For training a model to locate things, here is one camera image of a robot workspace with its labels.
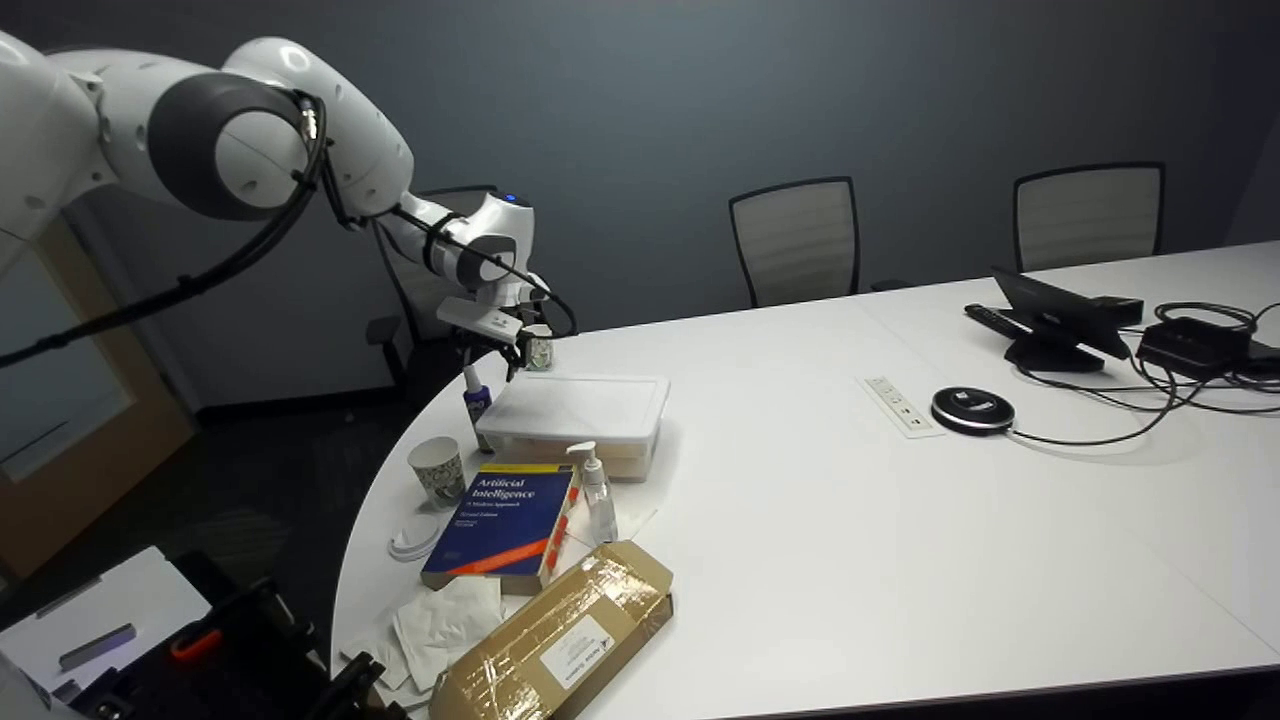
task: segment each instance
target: blue book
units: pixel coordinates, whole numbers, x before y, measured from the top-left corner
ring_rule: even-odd
[[[484,464],[441,531],[425,582],[501,577],[505,593],[540,593],[555,572],[571,500],[575,486],[560,464]]]

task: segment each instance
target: cardboard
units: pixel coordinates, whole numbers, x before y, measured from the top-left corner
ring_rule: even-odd
[[[441,671],[434,715],[575,715],[672,621],[672,572],[631,541],[555,577]]]

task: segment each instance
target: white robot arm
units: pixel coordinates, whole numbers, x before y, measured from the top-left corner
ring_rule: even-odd
[[[456,289],[441,319],[517,346],[524,319],[508,308],[548,294],[529,273],[534,207],[490,196],[479,212],[454,218],[414,196],[395,126],[293,39],[249,39],[226,69],[199,69],[148,51],[44,58],[0,34],[0,273],[52,212],[100,186],[226,219],[281,212],[315,126],[300,100],[322,105],[325,193],[340,219],[405,218],[425,228],[425,266]]]

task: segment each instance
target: white table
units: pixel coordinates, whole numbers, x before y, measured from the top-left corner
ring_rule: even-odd
[[[1260,308],[1280,299],[1280,245],[1044,281]],[[938,286],[555,346],[555,371],[672,379],[658,467],[622,488],[622,518],[675,572],[675,621],[592,715],[857,710],[1280,663],[1280,417],[1175,414],[1097,451],[911,435],[870,391],[873,377],[917,409],[946,384],[1005,391],[1022,427],[1044,435],[1149,419],[1018,377],[963,303],[1002,303],[1002,289]],[[405,451],[441,431],[475,446],[462,384],[421,414],[364,498],[337,654],[416,587],[416,565],[384,544],[421,500]]]

